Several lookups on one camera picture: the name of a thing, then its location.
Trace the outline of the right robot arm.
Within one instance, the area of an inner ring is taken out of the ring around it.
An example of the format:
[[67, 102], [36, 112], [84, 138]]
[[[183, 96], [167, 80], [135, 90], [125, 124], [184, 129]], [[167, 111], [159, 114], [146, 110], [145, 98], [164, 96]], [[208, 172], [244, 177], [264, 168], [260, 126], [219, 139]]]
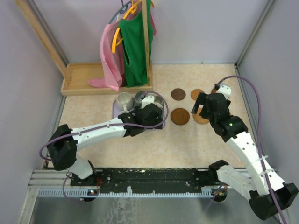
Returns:
[[199, 93], [192, 114], [207, 119], [214, 132], [229, 145], [244, 164], [250, 177], [246, 177], [220, 160], [209, 166], [209, 181], [215, 185], [225, 183], [249, 202], [255, 215], [266, 220], [291, 206], [299, 190], [294, 183], [286, 183], [258, 154], [249, 129], [229, 111], [231, 88], [222, 85], [215, 93]]

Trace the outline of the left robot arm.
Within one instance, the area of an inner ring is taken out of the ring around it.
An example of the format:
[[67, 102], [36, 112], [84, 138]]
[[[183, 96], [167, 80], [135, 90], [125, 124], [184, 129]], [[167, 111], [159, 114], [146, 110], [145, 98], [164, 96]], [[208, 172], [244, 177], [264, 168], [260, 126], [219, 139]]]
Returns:
[[134, 137], [147, 129], [163, 128], [163, 105], [153, 95], [146, 95], [139, 104], [132, 98], [121, 100], [117, 107], [119, 114], [107, 122], [81, 128], [69, 128], [64, 124], [57, 128], [47, 145], [56, 171], [67, 170], [85, 184], [92, 185], [97, 173], [92, 163], [81, 158], [78, 151], [104, 140]]

